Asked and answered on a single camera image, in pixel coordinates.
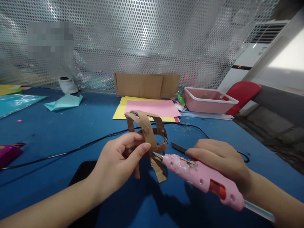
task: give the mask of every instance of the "glue gun nozzle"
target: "glue gun nozzle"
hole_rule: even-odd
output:
[[[163,155],[160,155],[158,153],[155,153],[154,151],[152,151],[152,153],[156,156],[156,157],[159,157],[161,160],[164,159],[164,156]]]

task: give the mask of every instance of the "person's left hand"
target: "person's left hand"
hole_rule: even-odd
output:
[[[134,177],[139,179],[138,162],[150,147],[149,143],[144,142],[143,136],[135,132],[126,133],[107,142],[95,168],[87,178],[90,185],[96,189],[96,200],[99,203],[117,191],[133,171]]]

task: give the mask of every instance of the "pink plastic basket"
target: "pink plastic basket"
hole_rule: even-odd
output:
[[[183,99],[193,112],[224,114],[238,101],[219,90],[185,87]]]

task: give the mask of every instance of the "light blue paper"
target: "light blue paper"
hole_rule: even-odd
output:
[[[44,106],[46,106],[50,111],[77,107],[79,106],[82,98],[83,98],[82,95],[79,95],[79,97],[77,97],[67,94],[64,97],[58,99],[57,101],[44,104]]]
[[[0,96],[0,119],[35,104],[47,97],[24,94]]]

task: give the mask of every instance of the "cardboard structure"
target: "cardboard structure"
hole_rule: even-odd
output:
[[[139,133],[142,133],[145,138],[145,141],[151,144],[151,148],[148,151],[148,155],[150,157],[151,166],[155,171],[158,182],[160,183],[167,180],[162,161],[152,153],[153,151],[156,153],[162,153],[167,149],[168,146],[168,137],[161,118],[157,115],[142,111],[126,112],[125,116],[127,118],[129,132],[135,131],[133,123],[133,121],[135,121],[142,128]],[[156,122],[156,128],[152,127],[148,117],[152,117],[154,119],[154,121]],[[162,136],[164,138],[163,143],[157,145],[154,135]]]

